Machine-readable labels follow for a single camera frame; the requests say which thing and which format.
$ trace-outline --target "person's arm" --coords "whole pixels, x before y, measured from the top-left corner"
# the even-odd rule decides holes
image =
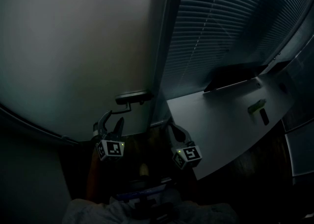
[[[100,175],[100,165],[101,161],[98,156],[97,149],[95,148],[92,154],[92,161],[90,164],[90,169],[86,184],[86,200],[97,203],[98,193],[99,193],[99,175]]]

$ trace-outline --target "person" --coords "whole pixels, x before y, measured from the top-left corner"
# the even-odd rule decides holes
[[[95,150],[87,180],[86,199],[75,199],[69,203],[63,217],[63,224],[149,224],[149,223],[180,223],[180,224],[236,224],[239,223],[237,214],[226,203],[199,206],[191,201],[182,201],[180,193],[175,189],[165,190],[156,198],[158,204],[170,202],[173,204],[171,220],[158,222],[156,219],[135,219],[133,216],[134,205],[110,198],[109,205],[93,202],[97,194],[96,188],[99,178],[96,171],[99,169],[100,160]],[[147,173],[147,168],[140,170]]]

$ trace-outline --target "white desk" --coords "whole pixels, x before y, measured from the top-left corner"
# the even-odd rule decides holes
[[[259,110],[253,116],[247,111],[261,99],[266,99],[264,108],[268,125],[264,125]],[[248,150],[292,104],[292,96],[265,76],[209,93],[168,100],[175,124],[186,129],[201,149],[203,159],[194,168],[197,179],[213,173]]]

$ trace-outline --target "wooden floor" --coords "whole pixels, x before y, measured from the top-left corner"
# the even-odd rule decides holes
[[[126,137],[124,141],[124,158],[103,168],[103,185],[120,186],[137,179],[139,166],[146,163],[152,177],[174,174],[183,199],[198,204],[229,203],[244,223],[278,223],[287,216],[292,172],[281,121],[248,151],[199,181],[192,170],[180,173],[174,166],[167,141],[159,128]],[[84,195],[91,149],[60,150],[60,160],[73,198]],[[104,186],[101,192],[103,201],[107,201],[110,194],[106,188]]]

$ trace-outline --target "window blind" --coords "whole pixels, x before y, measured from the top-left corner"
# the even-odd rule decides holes
[[[181,0],[161,87],[166,99],[204,90],[217,68],[267,64],[312,0]]]

